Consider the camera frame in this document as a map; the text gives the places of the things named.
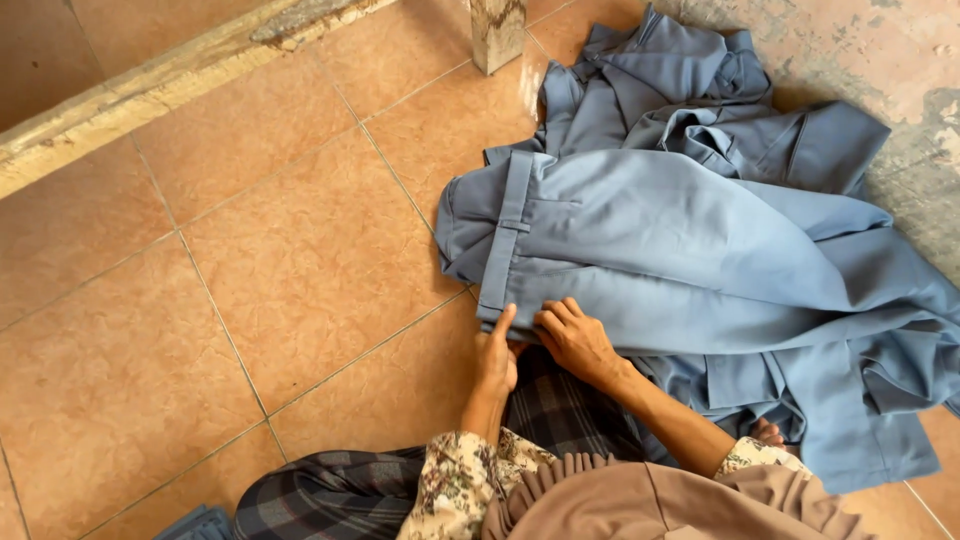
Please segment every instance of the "checkered fabric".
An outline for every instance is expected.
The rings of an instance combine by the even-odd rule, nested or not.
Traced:
[[[645,460],[649,435],[619,404],[558,366],[543,347],[517,362],[504,425],[553,454]],[[417,498],[424,447],[308,455],[258,480],[237,506],[238,540],[396,538]]]

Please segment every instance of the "wooden plank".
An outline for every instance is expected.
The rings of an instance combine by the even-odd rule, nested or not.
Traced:
[[[0,198],[395,0],[275,0],[0,134]]]
[[[523,52],[527,0],[470,0],[473,63],[487,75]]]

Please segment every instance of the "person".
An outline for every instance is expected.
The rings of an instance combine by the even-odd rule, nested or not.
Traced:
[[[542,346],[507,340],[515,315],[478,336],[459,430],[293,461],[241,498],[237,538],[868,537],[776,425],[733,439],[644,378],[571,298],[535,315]],[[647,462],[649,436],[679,469]]]

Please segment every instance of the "beige hijab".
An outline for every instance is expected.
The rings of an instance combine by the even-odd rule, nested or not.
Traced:
[[[650,463],[567,454],[523,474],[491,504],[483,540],[861,540],[876,538],[841,511],[816,478],[757,465],[719,480]]]

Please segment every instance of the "light blue fabric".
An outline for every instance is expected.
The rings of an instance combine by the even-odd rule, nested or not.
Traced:
[[[551,63],[534,137],[444,190],[444,272],[489,325],[573,296],[619,353],[732,434],[759,416],[828,490],[939,470],[915,412],[958,399],[960,291],[863,200],[889,134],[780,114],[750,42],[648,10]]]

